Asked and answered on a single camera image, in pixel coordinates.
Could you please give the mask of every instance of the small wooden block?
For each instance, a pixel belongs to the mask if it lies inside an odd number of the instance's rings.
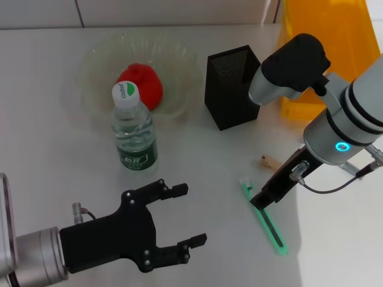
[[[271,172],[276,172],[282,164],[278,161],[272,158],[269,155],[264,154],[259,162],[261,167],[264,167],[267,170],[270,170]]]

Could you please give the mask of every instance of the yellow container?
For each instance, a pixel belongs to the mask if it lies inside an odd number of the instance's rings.
[[[380,56],[365,0],[284,0],[284,8],[279,46],[299,33],[317,37],[331,61],[327,73],[351,82]],[[310,89],[298,100],[284,97],[281,115],[313,120],[324,108]]]

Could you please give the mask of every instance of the orange object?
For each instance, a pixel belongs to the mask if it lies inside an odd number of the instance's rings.
[[[139,97],[149,110],[154,110],[162,100],[162,84],[156,71],[148,65],[131,64],[117,79],[121,81],[131,81],[138,87]]]
[[[318,38],[331,67],[347,81],[360,76],[380,56],[365,0],[284,0],[279,46],[299,33]],[[312,90],[298,100],[282,99],[281,115],[313,120],[325,105]]]

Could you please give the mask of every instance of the red toy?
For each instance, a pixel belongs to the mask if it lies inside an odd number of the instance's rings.
[[[131,64],[122,72],[116,83],[121,81],[131,81],[137,85],[139,97],[149,110],[154,110],[161,102],[162,84],[151,66]]]

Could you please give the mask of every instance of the white bottle cap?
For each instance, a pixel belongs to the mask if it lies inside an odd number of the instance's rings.
[[[130,81],[122,81],[112,89],[114,104],[120,109],[130,109],[139,103],[138,87]]]

